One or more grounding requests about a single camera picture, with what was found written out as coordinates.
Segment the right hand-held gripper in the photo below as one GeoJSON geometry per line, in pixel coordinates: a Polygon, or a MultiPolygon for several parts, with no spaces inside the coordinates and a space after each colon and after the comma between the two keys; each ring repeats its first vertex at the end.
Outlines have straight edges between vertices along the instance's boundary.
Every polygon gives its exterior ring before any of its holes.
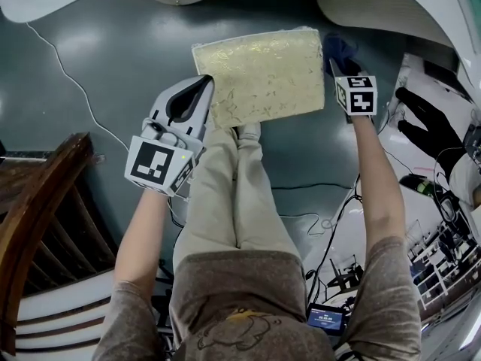
{"type": "Polygon", "coordinates": [[[348,116],[374,116],[377,114],[377,81],[364,76],[365,70],[355,61],[349,61],[349,75],[340,76],[334,59],[329,59],[334,78],[337,103],[348,116]]]}

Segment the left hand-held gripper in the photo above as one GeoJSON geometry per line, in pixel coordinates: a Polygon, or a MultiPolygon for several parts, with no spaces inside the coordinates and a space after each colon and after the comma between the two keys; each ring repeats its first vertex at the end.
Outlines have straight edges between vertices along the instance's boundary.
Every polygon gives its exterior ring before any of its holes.
{"type": "Polygon", "coordinates": [[[165,196],[177,195],[203,152],[197,137],[206,122],[213,91],[213,78],[197,75],[159,94],[141,134],[132,137],[124,173],[127,180],[165,196]],[[172,127],[155,121],[161,119],[171,121],[172,127]]]}

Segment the dark blue cloth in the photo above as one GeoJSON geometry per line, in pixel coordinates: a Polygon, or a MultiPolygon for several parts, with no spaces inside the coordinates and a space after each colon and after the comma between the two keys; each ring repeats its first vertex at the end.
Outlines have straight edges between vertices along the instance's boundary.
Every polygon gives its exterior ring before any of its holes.
{"type": "Polygon", "coordinates": [[[349,61],[354,60],[358,45],[352,47],[339,34],[328,33],[322,41],[322,52],[324,59],[325,72],[332,76],[329,59],[334,59],[339,70],[347,76],[349,75],[349,61]]]}

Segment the cream upholstered footstool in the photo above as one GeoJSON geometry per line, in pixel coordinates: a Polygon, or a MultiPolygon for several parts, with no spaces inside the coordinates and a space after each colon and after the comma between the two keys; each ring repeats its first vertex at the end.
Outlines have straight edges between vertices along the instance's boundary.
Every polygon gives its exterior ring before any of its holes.
{"type": "Polygon", "coordinates": [[[320,111],[325,106],[319,31],[310,27],[196,44],[199,74],[214,80],[210,118],[218,129],[320,111]]]}

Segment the person's left forearm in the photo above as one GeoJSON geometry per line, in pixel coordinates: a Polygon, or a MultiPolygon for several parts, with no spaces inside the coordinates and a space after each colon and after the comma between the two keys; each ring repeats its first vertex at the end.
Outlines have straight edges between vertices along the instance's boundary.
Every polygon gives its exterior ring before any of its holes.
{"type": "Polygon", "coordinates": [[[144,190],[116,256],[115,281],[134,284],[147,298],[153,294],[167,208],[166,196],[144,190]]]}

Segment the person's right forearm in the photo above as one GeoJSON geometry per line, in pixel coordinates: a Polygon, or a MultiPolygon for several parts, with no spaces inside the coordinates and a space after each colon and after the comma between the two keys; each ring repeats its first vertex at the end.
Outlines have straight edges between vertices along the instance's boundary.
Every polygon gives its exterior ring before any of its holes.
{"type": "Polygon", "coordinates": [[[406,264],[405,207],[398,179],[370,118],[356,116],[352,122],[358,147],[366,251],[381,241],[395,239],[401,245],[400,258],[406,264]]]}

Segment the person's right white shoe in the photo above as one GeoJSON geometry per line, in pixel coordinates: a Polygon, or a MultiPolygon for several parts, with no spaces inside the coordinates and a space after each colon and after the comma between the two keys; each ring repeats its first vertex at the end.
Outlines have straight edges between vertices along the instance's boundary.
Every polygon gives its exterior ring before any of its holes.
{"type": "Polygon", "coordinates": [[[240,140],[252,140],[258,142],[261,137],[261,124],[251,123],[239,126],[237,128],[238,138],[240,140]]]}

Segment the person's beige trousers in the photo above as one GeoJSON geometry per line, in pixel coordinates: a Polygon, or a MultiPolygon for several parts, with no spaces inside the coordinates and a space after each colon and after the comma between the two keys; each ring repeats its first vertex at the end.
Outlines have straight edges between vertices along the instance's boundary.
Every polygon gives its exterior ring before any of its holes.
{"type": "Polygon", "coordinates": [[[173,265],[191,255],[262,250],[298,256],[277,213],[262,164],[262,146],[236,129],[211,129],[193,172],[186,225],[174,245],[173,265]]]}

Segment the dark wooden chair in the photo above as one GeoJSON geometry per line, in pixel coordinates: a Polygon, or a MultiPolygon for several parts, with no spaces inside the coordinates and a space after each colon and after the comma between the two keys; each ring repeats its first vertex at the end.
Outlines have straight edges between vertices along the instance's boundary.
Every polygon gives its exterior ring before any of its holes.
{"type": "Polygon", "coordinates": [[[0,359],[92,358],[117,252],[83,177],[93,161],[86,133],[0,157],[0,359]]]}

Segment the person's grey-brown printed shirt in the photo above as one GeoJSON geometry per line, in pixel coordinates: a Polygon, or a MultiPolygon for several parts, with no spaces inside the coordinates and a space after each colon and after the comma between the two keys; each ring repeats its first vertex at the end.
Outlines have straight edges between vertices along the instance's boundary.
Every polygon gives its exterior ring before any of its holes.
{"type": "Polygon", "coordinates": [[[193,254],[170,305],[174,361],[419,361],[421,323],[404,242],[368,253],[346,331],[332,345],[307,323],[299,259],[268,250],[193,254]]]}

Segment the white shelf rack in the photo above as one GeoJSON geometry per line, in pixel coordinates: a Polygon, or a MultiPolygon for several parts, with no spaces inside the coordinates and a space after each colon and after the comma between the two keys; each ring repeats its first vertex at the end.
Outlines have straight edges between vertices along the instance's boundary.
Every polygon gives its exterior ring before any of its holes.
{"type": "Polygon", "coordinates": [[[481,267],[481,247],[465,240],[444,222],[424,231],[416,220],[407,230],[408,259],[423,309],[453,295],[455,287],[481,267]]]}

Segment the black device with blue screen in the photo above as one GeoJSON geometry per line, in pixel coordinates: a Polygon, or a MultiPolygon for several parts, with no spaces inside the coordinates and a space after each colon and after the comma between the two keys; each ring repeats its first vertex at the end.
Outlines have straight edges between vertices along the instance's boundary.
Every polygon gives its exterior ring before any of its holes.
{"type": "Polygon", "coordinates": [[[307,324],[329,335],[341,335],[346,327],[346,313],[342,308],[310,303],[307,324]]]}

